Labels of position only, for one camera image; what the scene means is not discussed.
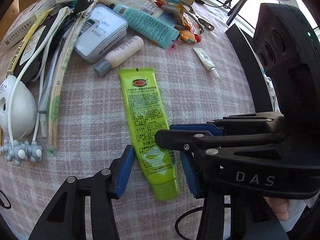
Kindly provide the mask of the person's right hand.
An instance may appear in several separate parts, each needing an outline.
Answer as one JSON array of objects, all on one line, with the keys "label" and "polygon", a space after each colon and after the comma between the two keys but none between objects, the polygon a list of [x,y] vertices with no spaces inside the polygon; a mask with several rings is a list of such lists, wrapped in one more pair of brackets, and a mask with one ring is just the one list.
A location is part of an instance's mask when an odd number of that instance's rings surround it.
[{"label": "person's right hand", "polygon": [[264,197],[276,217],[281,221],[287,221],[289,218],[289,200],[280,198]]}]

